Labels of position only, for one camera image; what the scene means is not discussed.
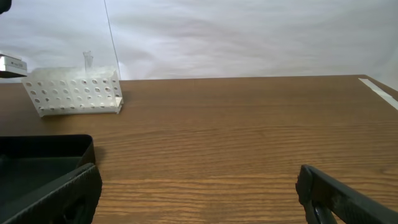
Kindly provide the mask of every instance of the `white wall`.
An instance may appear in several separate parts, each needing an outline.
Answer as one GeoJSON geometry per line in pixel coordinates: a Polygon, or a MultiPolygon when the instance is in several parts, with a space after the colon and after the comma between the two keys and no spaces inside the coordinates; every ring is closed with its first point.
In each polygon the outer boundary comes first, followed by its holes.
{"type": "MultiPolygon", "coordinates": [[[[395,0],[106,3],[125,80],[367,74],[398,89],[395,0]]],[[[82,66],[86,50],[116,64],[101,0],[14,0],[0,30],[30,68],[82,66]]]]}

